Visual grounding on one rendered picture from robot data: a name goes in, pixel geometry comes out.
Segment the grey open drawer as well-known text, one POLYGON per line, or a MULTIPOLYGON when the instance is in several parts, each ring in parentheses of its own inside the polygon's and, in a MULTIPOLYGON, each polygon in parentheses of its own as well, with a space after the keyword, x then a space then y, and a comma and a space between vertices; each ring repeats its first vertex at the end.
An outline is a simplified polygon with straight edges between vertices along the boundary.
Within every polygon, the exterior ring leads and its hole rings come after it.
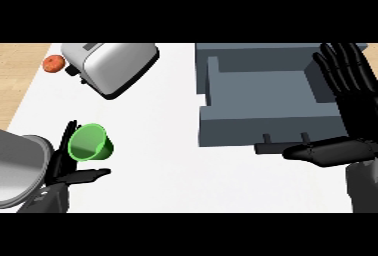
POLYGON ((331 90, 315 64, 294 71, 223 72, 207 61, 207 105, 199 110, 199 145, 322 140, 346 134, 331 90))

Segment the orange round fruit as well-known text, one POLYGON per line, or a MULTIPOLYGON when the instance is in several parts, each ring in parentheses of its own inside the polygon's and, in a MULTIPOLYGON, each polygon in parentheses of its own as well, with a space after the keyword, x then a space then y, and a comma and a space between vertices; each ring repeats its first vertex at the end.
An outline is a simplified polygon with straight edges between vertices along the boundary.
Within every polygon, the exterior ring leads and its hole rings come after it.
POLYGON ((65 67, 65 59, 61 55, 50 55, 43 61, 43 70, 56 73, 65 67))

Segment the grey drawer cabinet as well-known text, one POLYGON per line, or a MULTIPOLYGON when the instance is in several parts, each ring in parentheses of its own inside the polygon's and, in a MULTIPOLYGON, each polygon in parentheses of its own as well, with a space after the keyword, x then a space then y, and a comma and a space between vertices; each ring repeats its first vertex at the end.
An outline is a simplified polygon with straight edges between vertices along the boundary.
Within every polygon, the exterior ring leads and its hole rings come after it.
POLYGON ((196 43, 196 93, 205 93, 207 61, 219 58, 222 72, 303 71, 319 43, 196 43))

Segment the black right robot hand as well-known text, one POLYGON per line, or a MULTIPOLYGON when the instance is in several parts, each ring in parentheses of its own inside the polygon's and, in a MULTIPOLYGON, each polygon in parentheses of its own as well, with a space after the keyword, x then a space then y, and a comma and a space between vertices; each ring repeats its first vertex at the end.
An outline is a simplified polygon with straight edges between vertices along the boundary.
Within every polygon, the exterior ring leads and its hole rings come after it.
POLYGON ((289 147, 288 160, 332 167, 378 157, 378 78, 354 43, 322 43, 313 54, 335 96, 347 135, 289 147))

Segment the silver toaster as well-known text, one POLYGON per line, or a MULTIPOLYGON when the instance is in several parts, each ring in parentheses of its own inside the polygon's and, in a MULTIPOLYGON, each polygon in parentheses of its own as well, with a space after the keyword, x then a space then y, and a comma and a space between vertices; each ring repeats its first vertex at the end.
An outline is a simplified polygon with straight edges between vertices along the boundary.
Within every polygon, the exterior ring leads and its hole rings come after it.
POLYGON ((154 43, 64 43, 65 72, 78 75, 106 99, 115 99, 145 75, 159 58, 154 43))

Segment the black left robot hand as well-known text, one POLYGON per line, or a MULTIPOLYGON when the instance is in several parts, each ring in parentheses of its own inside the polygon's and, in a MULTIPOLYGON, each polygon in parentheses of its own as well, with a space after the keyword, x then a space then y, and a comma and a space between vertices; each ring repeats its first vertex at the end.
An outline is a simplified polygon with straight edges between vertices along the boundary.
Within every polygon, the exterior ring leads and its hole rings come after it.
POLYGON ((111 173, 108 168, 77 169, 77 161, 68 153, 68 142, 78 128, 77 121, 71 121, 62 135, 59 149, 53 152, 46 170, 44 183, 47 186, 58 183, 64 183, 65 185, 90 183, 111 173))

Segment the grey metal pot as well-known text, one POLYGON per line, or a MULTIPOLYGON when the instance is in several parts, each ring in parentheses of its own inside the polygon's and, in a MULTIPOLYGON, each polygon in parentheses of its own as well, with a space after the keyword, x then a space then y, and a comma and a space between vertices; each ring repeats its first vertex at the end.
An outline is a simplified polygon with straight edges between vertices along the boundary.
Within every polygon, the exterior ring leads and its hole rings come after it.
POLYGON ((0 130, 0 209, 19 205, 41 187, 53 152, 43 137, 0 130))

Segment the green cup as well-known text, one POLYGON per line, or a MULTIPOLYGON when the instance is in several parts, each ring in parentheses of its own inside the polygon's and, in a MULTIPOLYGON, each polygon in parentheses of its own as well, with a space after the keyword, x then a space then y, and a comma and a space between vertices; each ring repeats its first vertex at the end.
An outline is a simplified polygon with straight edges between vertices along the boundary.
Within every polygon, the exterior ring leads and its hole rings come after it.
POLYGON ((105 160, 114 152, 114 144, 105 128, 99 124, 87 124, 74 132, 68 141, 68 154, 78 161, 105 160))

